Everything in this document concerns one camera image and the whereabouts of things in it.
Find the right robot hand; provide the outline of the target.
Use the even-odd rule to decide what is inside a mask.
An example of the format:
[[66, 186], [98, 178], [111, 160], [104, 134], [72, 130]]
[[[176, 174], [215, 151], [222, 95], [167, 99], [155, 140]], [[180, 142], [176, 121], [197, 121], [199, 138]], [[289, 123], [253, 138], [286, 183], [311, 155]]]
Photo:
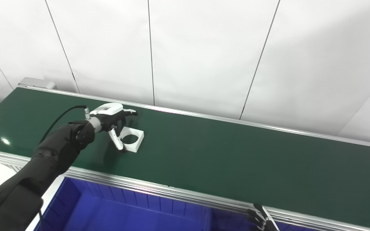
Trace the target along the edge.
[[253, 208], [247, 209], [247, 214], [251, 231], [279, 231], [276, 222], [263, 205], [253, 203]]

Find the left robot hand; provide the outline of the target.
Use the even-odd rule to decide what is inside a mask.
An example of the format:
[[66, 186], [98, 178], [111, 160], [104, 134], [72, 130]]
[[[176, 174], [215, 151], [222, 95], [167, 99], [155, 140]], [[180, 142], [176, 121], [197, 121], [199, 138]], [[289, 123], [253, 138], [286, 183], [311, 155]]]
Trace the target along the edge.
[[138, 116], [138, 112], [133, 109], [124, 109], [121, 103], [106, 103], [91, 111], [86, 120], [92, 124], [95, 133], [108, 132], [116, 148], [125, 152], [121, 132], [128, 116]]

